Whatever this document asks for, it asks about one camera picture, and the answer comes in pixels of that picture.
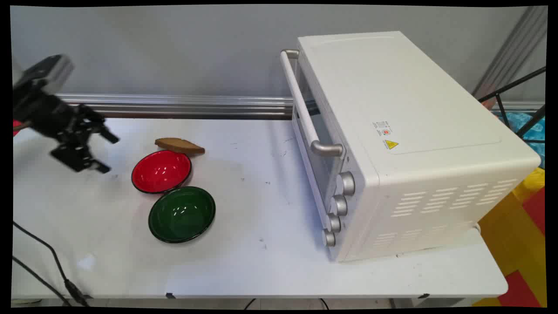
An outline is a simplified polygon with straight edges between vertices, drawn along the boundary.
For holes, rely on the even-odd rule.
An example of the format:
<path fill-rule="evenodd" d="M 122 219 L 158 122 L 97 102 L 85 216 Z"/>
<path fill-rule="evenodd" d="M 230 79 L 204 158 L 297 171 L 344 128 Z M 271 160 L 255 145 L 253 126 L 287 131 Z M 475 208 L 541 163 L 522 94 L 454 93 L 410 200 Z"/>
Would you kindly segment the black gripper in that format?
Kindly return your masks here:
<path fill-rule="evenodd" d="M 50 156 L 73 171 L 108 173 L 111 167 L 96 159 L 89 146 L 89 133 L 99 133 L 113 144 L 120 141 L 105 125 L 105 117 L 84 104 L 71 106 L 42 87 L 44 83 L 33 81 L 13 87 L 13 134 L 31 128 L 58 141 Z"/>

